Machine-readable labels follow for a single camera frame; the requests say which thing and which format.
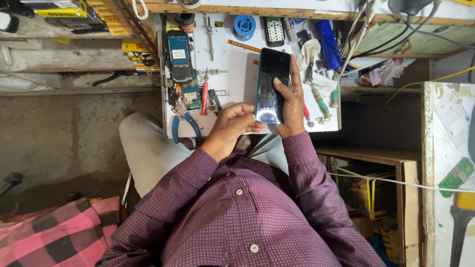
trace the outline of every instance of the cracked phone screen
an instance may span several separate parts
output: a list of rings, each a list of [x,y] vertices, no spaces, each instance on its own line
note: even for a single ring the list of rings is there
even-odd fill
[[[284,123],[284,97],[275,89],[275,77],[289,86],[290,55],[263,48],[259,61],[259,80],[256,97],[256,121],[267,124]]]

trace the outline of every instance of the red screwdriver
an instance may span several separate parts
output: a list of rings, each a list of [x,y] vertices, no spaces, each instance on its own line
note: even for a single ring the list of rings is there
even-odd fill
[[[205,82],[203,83],[203,98],[201,101],[201,115],[208,115],[208,112],[206,112],[206,103],[208,102],[208,79],[208,68],[206,68]]]
[[[305,115],[305,119],[307,119],[307,121],[308,121],[308,123],[307,123],[308,127],[310,127],[310,129],[313,130],[313,129],[314,129],[313,126],[314,126],[315,124],[314,124],[314,122],[312,122],[312,121],[310,120],[310,113],[308,112],[308,109],[307,109],[307,106],[305,105],[305,103],[304,103],[304,115]]]

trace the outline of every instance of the wire cutter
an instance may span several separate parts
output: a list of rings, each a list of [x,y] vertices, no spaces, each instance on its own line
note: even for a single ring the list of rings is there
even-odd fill
[[[175,117],[173,118],[173,122],[171,124],[171,135],[173,136],[173,141],[178,143],[178,125],[180,124],[181,120],[186,120],[191,124],[193,130],[195,130],[196,137],[201,137],[200,128],[198,124],[196,124],[195,120],[189,113],[184,112],[183,108],[180,104],[174,107]]]

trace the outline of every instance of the white cloth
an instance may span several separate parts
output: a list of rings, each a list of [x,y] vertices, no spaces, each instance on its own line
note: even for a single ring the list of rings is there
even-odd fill
[[[295,59],[300,71],[307,69],[311,57],[317,56],[318,58],[320,49],[320,42],[317,39],[311,39],[304,43],[302,50],[300,50],[300,55]]]
[[[338,86],[337,81],[333,81],[324,77],[318,73],[312,74],[312,85],[315,86],[318,92],[322,96],[330,96],[330,94],[336,89]]]
[[[193,153],[182,143],[175,144],[173,139],[163,137],[159,124],[152,115],[136,112],[125,118],[119,127],[122,147],[140,197]],[[278,134],[266,135],[248,157],[289,173],[284,145]]]

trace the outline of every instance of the white cable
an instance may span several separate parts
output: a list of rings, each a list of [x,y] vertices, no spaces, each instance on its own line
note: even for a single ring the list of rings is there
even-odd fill
[[[144,20],[148,18],[148,9],[143,0],[139,0],[139,1],[143,7],[143,12],[144,12],[143,16],[139,16],[139,12],[137,11],[137,3],[135,2],[135,0],[132,0],[132,9],[138,19]]]
[[[350,173],[349,171],[347,171],[347,170],[345,170],[345,169],[342,169],[342,168],[336,167],[336,169]],[[431,187],[431,186],[420,185],[420,184],[416,184],[416,183],[408,183],[408,182],[396,181],[396,180],[389,180],[389,179],[383,179],[383,178],[378,178],[378,177],[363,176],[363,175],[359,175],[359,174],[356,174],[356,173],[355,173],[356,175],[344,175],[344,174],[337,174],[337,173],[330,173],[330,172],[329,172],[328,174],[332,174],[332,175],[336,175],[336,176],[345,176],[345,177],[358,177],[358,178],[363,178],[363,179],[367,179],[367,180],[373,179],[373,180],[380,180],[380,181],[389,181],[389,182],[394,182],[394,183],[399,183],[399,184],[405,184],[405,185],[412,185],[412,186],[416,186],[416,187],[420,187],[420,188],[424,188],[424,189],[431,189],[431,190],[441,190],[441,191],[450,191],[450,192],[475,193],[474,190],[451,189],[451,188],[437,188],[437,187]]]
[[[348,31],[348,36],[347,36],[346,39],[345,39],[345,43],[343,44],[343,47],[342,47],[342,49],[340,50],[340,54],[343,54],[343,52],[345,52],[346,44],[347,44],[348,42],[351,42],[351,38],[352,38],[352,37],[350,36],[350,34],[352,33],[353,28],[356,27],[356,24],[357,24],[358,21],[360,20],[360,17],[361,17],[361,15],[363,14],[364,9],[366,8],[366,5],[367,5],[367,2],[365,2],[365,3],[361,6],[360,11],[359,11],[358,14],[356,15],[356,18],[354,19],[353,24],[351,25],[350,31]]]
[[[358,48],[358,45],[360,45],[360,42],[363,39],[364,34],[367,31],[368,23],[371,22],[374,15],[376,15],[376,12],[378,12],[378,10],[380,9],[381,4],[382,4],[382,0],[374,0],[373,2],[371,2],[371,4],[372,5],[370,6],[369,14],[366,14],[368,16],[368,19],[365,20],[365,22],[363,23],[363,26],[362,26],[359,34],[358,34],[358,37],[356,38],[356,42],[355,42],[354,46],[352,46],[351,50],[348,51],[348,54],[346,55],[345,63],[343,64],[342,69],[341,69],[340,73],[338,74],[338,78],[340,78],[343,75],[343,72],[345,71],[346,65],[350,61],[350,58],[353,56],[353,53],[356,51],[356,48]]]

